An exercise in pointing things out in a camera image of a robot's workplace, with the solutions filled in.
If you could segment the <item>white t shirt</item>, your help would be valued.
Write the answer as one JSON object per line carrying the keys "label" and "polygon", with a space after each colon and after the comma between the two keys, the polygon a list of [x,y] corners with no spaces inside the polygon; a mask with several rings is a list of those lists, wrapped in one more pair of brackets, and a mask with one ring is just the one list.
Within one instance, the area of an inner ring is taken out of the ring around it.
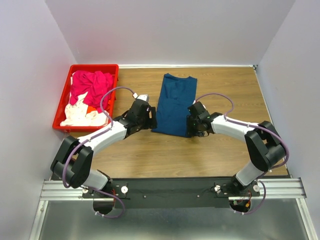
{"label": "white t shirt", "polygon": [[108,124],[109,120],[104,113],[98,113],[97,110],[88,112],[90,106],[84,103],[87,94],[88,92],[79,95],[74,105],[66,105],[66,119],[59,124],[61,127],[100,127]]}

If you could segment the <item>red plastic bin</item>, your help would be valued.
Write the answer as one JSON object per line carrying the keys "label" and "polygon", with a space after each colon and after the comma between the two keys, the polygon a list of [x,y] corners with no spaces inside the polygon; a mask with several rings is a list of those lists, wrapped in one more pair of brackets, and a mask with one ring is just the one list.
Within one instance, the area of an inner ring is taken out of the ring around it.
{"label": "red plastic bin", "polygon": [[118,64],[73,64],[70,66],[65,84],[61,93],[61,97],[57,106],[55,117],[52,123],[52,128],[64,133],[89,133],[101,129],[102,126],[60,126],[60,123],[66,120],[65,107],[70,100],[71,76],[76,71],[109,73],[113,76],[113,88],[118,84],[119,80],[119,65]]}

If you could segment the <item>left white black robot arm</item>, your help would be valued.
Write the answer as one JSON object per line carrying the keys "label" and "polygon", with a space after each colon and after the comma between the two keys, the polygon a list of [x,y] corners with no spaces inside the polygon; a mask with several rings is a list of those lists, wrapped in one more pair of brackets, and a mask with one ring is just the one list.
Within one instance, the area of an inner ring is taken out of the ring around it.
{"label": "left white black robot arm", "polygon": [[133,101],[130,109],[107,126],[80,138],[66,137],[54,157],[50,170],[62,179],[65,188],[88,187],[101,198],[111,191],[110,177],[92,169],[93,157],[127,137],[157,127],[156,108],[142,99]]}

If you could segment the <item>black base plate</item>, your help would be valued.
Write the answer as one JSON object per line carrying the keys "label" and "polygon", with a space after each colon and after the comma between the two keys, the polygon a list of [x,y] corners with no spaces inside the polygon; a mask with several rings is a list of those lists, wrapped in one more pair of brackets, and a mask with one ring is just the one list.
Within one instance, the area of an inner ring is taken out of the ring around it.
{"label": "black base plate", "polygon": [[107,199],[89,190],[83,197],[93,200],[93,209],[107,214],[113,209],[228,208],[232,198],[245,202],[260,196],[253,181],[236,189],[231,177],[115,178],[106,191],[122,200]]}

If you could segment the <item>orange t shirt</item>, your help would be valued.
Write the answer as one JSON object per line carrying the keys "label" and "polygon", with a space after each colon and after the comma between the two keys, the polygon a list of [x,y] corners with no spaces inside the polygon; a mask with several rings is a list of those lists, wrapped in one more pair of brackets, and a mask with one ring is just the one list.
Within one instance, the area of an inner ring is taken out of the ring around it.
{"label": "orange t shirt", "polygon": [[[91,113],[94,111],[97,111],[99,114],[102,113],[102,108],[100,106],[100,103],[101,103],[101,101],[98,100],[93,105],[89,105],[86,113],[88,114],[88,113]],[[113,108],[113,105],[114,105],[114,101],[112,99],[104,100],[103,104],[102,104],[103,109],[108,113]]]}

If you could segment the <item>blue printed t shirt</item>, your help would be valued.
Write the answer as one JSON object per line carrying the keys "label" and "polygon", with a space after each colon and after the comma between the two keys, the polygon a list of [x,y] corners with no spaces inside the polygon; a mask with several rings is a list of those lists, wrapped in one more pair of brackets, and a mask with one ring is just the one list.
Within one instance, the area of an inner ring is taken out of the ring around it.
{"label": "blue printed t shirt", "polygon": [[176,77],[169,73],[163,76],[156,108],[157,128],[153,133],[187,138],[187,116],[196,97],[197,79]]}

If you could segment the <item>magenta t shirt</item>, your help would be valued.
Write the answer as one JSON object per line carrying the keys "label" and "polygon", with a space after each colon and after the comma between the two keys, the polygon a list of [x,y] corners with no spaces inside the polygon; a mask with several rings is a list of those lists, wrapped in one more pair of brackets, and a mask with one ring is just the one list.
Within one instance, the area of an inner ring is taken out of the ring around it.
{"label": "magenta t shirt", "polygon": [[86,94],[83,103],[95,108],[98,113],[101,113],[101,99],[108,91],[112,90],[113,87],[114,77],[110,73],[77,70],[72,75],[69,103],[75,105],[80,95]]}

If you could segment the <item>aluminium frame rail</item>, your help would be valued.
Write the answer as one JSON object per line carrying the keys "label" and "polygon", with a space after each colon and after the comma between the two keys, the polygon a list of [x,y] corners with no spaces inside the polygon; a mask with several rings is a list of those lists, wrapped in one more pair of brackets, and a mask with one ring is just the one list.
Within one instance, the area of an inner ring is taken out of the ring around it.
{"label": "aluminium frame rail", "polygon": [[62,184],[62,181],[52,180],[51,177],[49,180],[44,180],[29,239],[40,239],[47,208],[50,202],[77,200],[82,200],[82,190],[80,188],[65,188]]}

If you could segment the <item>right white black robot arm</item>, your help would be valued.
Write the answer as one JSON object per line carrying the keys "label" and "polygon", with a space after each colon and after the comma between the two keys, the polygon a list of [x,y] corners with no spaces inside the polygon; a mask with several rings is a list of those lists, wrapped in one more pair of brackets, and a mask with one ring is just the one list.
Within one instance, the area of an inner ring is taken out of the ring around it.
{"label": "right white black robot arm", "polygon": [[196,101],[188,107],[187,135],[203,137],[205,134],[226,135],[246,144],[249,162],[219,191],[241,196],[248,187],[268,171],[283,166],[281,159],[289,158],[289,150],[273,124],[269,121],[249,123],[214,112],[210,114],[204,105]]}

